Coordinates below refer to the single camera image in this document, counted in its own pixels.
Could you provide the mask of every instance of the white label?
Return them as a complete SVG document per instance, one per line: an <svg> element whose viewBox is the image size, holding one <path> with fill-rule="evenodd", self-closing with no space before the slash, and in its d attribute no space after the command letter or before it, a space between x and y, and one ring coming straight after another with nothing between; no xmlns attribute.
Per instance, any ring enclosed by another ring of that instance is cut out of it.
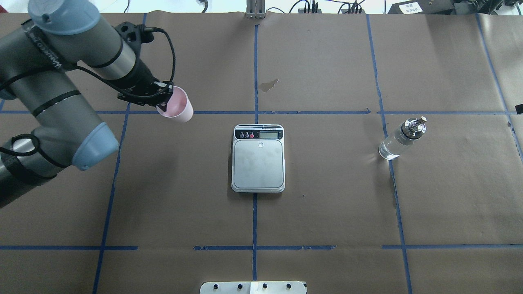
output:
<svg viewBox="0 0 523 294"><path fill-rule="evenodd" d="M418 2L412 2L412 3L399 5L398 7L401 9L401 12L403 12L403 14L413 14L413 13L423 12L423 10L419 6Z"/></svg>

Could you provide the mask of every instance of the clear liquid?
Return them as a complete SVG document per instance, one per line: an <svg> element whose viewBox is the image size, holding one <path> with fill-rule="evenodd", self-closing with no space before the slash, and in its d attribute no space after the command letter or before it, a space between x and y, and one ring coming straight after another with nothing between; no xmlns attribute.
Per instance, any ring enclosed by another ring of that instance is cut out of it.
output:
<svg viewBox="0 0 523 294"><path fill-rule="evenodd" d="M388 136L380 144L378 151L380 155L386 160L393 160L398 158L405 150L407 150L412 144L414 144L415 139L410 139L405 136L401 131L401 126L397 128L393 134Z"/></svg>

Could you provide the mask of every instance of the pink cup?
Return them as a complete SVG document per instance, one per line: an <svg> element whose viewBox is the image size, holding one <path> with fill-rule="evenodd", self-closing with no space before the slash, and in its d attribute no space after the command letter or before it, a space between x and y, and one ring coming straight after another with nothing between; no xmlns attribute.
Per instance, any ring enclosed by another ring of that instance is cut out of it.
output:
<svg viewBox="0 0 523 294"><path fill-rule="evenodd" d="M158 106L156 106L156 110L162 116L172 118L175 122L187 122L194 113L187 93L177 86L174 86L173 95L167 102L167 111L162 111Z"/></svg>

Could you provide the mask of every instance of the light blue joint cap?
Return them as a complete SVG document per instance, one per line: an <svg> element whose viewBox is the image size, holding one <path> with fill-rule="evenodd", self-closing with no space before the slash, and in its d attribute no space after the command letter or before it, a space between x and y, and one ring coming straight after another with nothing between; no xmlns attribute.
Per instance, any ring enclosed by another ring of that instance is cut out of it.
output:
<svg viewBox="0 0 523 294"><path fill-rule="evenodd" d="M87 0L30 0L27 11L39 28L55 35L75 35L100 20L100 12Z"/></svg>
<svg viewBox="0 0 523 294"><path fill-rule="evenodd" d="M85 138L73 156L73 165L81 171L104 160L118 150L118 141L105 122L99 124Z"/></svg>

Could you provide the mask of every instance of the white wall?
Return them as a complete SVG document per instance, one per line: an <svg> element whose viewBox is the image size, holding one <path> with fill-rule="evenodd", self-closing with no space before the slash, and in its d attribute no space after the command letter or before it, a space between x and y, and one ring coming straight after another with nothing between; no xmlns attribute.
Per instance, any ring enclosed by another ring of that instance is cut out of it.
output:
<svg viewBox="0 0 523 294"><path fill-rule="evenodd" d="M123 12L127 6L128 0L90 0L98 10L101 12ZM181 12L181 13L199 13L203 10L203 5L197 0L130 0L129 11L131 13L151 12L153 10L164 10L167 12ZM266 0L266 8L278 7L286 13L289 12L292 4L296 0ZM405 0L388 0L387 10L393 3L400 3ZM27 12L27 3L29 0L0 0L2 5L9 12ZM327 0L320 0L320 6L323 13L336 13L341 3L330 2ZM362 4L363 9L369 14L382 14L384 11L383 0L365 0ZM304 3L298 4L293 12L298 12L298 7L303 8ZM245 12L246 0L209 0L209 8L207 12L221 13L221 12ZM515 7L502 7L499 14L504 15L518 15Z"/></svg>

